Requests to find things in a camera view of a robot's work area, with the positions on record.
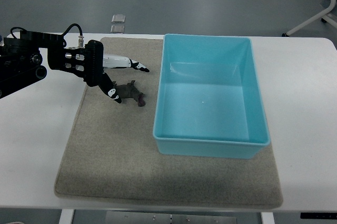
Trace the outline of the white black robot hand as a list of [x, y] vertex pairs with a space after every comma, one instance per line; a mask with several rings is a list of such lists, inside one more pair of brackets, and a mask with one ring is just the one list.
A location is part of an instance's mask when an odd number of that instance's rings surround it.
[[[144, 66], [142, 63], [132, 60], [125, 56], [119, 56], [114, 54], [103, 54], [103, 69], [126, 69], [132, 68], [135, 70], [140, 70], [142, 72], [149, 72], [149, 69]], [[99, 85], [100, 89], [106, 94], [109, 98], [116, 101], [117, 103], [122, 103], [122, 100], [114, 87], [113, 81], [107, 73], [103, 72], [102, 80]]]

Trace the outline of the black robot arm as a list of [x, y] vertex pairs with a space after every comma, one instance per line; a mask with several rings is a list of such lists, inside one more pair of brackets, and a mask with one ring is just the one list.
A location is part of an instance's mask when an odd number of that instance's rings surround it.
[[48, 70], [71, 73], [90, 87], [103, 79], [103, 44], [83, 41], [82, 28], [71, 24], [62, 34], [13, 27], [1, 44], [1, 97], [46, 78]]

